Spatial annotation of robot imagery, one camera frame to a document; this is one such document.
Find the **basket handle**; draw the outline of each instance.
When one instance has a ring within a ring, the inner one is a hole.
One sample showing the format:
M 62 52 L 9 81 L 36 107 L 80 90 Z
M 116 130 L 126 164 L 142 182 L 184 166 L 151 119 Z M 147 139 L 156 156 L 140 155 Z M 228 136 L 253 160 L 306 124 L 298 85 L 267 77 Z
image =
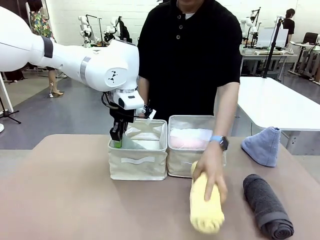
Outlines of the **basket handle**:
M 147 156 L 143 157 L 141 159 L 132 159 L 132 158 L 121 158 L 121 163 L 123 164 L 143 164 L 143 163 L 154 163 L 156 161 L 156 158 L 154 156 Z

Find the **white wall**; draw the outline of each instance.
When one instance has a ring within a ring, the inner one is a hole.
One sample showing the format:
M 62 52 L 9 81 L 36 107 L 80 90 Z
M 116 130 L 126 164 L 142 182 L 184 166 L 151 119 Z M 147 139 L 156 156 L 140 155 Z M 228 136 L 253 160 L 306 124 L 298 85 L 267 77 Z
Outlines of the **white wall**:
M 148 15 L 158 5 L 157 0 L 46 0 L 50 14 L 50 22 L 55 38 L 60 44 L 80 45 L 80 21 L 78 16 L 90 14 L 103 18 L 102 31 L 110 24 L 111 17 L 122 16 L 134 43 Z M 261 7 L 259 21 L 262 27 L 274 26 L 277 15 L 284 16 L 286 10 L 296 9 L 295 42 L 303 40 L 306 32 L 320 33 L 320 1 L 319 0 L 218 0 L 238 19 L 248 17 L 251 10 Z M 90 23 L 94 33 L 99 37 L 98 22 Z

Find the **folded blue cloth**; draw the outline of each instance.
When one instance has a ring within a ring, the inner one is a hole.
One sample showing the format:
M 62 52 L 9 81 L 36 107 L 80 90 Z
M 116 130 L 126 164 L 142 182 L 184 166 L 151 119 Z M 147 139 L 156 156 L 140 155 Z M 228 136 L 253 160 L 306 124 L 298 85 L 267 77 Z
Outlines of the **folded blue cloth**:
M 258 164 L 266 167 L 277 165 L 281 130 L 268 127 L 262 132 L 243 140 L 242 149 Z

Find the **person in black shirt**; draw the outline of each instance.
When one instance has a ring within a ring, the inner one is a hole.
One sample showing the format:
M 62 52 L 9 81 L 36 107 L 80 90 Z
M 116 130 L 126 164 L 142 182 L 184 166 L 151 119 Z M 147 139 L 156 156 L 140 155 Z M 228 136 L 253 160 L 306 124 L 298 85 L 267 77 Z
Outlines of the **person in black shirt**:
M 283 29 L 288 29 L 288 37 L 286 38 L 285 45 L 288 46 L 288 43 L 291 41 L 292 35 L 295 33 L 295 21 L 292 20 L 296 11 L 294 9 L 289 9 L 286 11 L 285 19 L 283 21 Z
M 213 115 L 214 135 L 227 136 L 237 108 L 242 31 L 237 18 L 215 0 L 170 0 L 147 16 L 139 38 L 138 90 L 155 119 L 172 115 Z M 217 184 L 226 200 L 223 150 L 212 141 L 194 171 L 208 176 L 205 200 Z

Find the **concrete floor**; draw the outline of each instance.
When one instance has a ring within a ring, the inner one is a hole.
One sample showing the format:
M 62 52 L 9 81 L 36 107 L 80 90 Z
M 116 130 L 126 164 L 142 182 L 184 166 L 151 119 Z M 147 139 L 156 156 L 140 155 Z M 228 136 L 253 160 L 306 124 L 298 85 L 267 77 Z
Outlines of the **concrete floor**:
M 25 73 L 29 78 L 18 83 L 6 84 L 21 125 L 2 119 L 5 126 L 0 134 L 0 175 L 14 171 L 24 157 L 44 137 L 52 134 L 108 134 L 113 125 L 109 110 L 101 103 L 101 93 L 69 78 L 62 79 L 58 88 L 65 92 L 61 98 L 48 98 L 48 79 Z M 284 84 L 320 104 L 320 86 L 294 75 L 285 74 Z M 237 136 L 247 137 L 260 131 L 242 113 Z M 284 136 L 281 143 L 286 145 Z M 300 135 L 294 154 L 299 162 L 320 183 L 320 132 Z

